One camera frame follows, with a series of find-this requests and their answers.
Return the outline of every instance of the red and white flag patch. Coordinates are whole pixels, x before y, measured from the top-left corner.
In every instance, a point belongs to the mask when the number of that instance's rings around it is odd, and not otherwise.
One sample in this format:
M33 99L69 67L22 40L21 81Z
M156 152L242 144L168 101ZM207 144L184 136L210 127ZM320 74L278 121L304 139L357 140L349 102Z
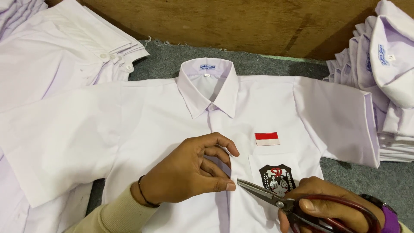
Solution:
M277 132L274 133L255 133L256 145L258 146L274 146L280 145Z

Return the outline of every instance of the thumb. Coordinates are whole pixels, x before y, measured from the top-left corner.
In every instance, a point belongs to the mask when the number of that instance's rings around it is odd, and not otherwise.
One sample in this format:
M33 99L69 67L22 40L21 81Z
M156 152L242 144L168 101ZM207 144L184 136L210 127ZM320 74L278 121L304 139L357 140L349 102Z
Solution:
M358 233L368 231L368 222L365 216L358 210L343 204L326 200L301 199L299 206L303 212L318 218L337 218L345 226Z
M206 192L234 191L236 185L229 178L200 176L200 194Z

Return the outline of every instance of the wristwatch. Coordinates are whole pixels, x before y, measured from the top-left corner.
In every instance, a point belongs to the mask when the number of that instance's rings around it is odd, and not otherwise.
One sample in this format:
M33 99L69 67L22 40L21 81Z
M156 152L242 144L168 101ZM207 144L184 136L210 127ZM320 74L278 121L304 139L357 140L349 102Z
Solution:
M385 223L381 233L400 233L400 223L398 222L397 212L387 203L368 194L360 194L360 197L376 205L384 212Z

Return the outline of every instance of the scissors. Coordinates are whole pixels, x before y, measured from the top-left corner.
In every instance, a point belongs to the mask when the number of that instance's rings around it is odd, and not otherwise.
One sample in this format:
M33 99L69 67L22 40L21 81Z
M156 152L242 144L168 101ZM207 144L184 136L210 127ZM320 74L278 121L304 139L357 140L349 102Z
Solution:
M256 197L282 209L282 211L286 214L290 223L290 227L294 233L299 233L297 229L299 226L306 227L314 233L356 233L354 230L344 226L340 220L333 218L317 218L304 213L299 207L299 200L301 199L334 201L354 208L360 211L367 219L369 233L381 232L380 223L371 211L361 206L360 204L347 200L345 198L325 194L308 194L300 197L297 200L286 199L274 192L271 192L245 180L237 179L237 184Z

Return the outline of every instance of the black bracelet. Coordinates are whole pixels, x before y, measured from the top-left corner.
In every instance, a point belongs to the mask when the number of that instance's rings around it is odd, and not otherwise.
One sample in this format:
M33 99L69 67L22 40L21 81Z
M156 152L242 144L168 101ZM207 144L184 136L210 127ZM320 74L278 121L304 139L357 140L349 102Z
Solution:
M144 177L144 176L141 176L141 177L140 177L140 179L138 180L138 188L140 189L141 196L144 198L144 201L145 201L145 203L146 203L147 205L149 205L150 207L153 207L153 208L157 208L157 207L159 207L159 205L156 205L156 204L154 204L154 203L151 203L151 202L147 201L147 199L145 199L144 195L142 194L142 190L141 190L141 179L142 179L143 177Z

